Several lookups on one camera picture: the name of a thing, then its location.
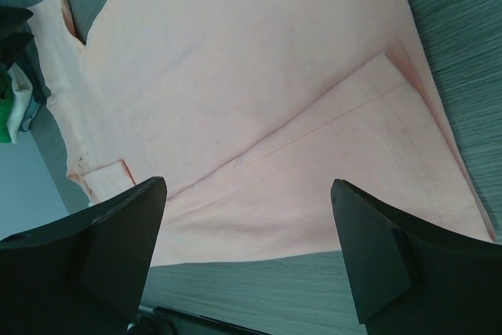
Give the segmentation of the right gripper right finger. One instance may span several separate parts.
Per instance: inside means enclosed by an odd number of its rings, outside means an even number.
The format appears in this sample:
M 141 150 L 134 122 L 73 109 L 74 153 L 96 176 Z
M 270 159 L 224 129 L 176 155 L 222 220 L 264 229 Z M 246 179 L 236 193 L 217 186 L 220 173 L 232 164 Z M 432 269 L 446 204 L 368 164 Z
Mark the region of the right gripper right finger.
M 333 217 L 369 334 L 499 334 L 501 247 L 415 217 L 346 180 Z

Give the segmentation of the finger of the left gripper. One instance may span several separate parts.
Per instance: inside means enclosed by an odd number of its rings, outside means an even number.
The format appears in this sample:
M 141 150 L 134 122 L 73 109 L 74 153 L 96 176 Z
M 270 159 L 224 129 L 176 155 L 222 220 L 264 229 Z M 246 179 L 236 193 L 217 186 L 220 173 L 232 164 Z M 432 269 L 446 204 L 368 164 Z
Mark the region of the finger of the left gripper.
M 0 9 L 1 35 L 9 35 L 32 16 L 33 12 L 29 9 L 2 6 Z
M 29 32 L 17 32 L 1 40 L 1 64 L 14 64 L 33 39 Z

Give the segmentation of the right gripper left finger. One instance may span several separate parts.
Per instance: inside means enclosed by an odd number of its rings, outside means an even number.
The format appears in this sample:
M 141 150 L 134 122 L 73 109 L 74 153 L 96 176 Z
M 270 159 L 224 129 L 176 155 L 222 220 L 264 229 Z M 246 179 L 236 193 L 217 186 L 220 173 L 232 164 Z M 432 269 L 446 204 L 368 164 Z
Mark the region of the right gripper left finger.
M 3 334 L 125 334 L 166 206 L 152 177 L 114 198 L 1 241 Z

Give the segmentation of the salmon pink t shirt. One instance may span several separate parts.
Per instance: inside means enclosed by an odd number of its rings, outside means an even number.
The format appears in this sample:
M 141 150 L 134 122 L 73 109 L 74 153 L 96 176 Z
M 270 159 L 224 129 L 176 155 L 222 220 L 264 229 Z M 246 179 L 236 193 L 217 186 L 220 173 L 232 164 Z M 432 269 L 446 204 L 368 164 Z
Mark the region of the salmon pink t shirt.
M 336 250 L 336 179 L 495 239 L 407 0 L 107 0 L 86 42 L 67 0 L 32 12 L 68 178 L 166 180 L 155 266 Z

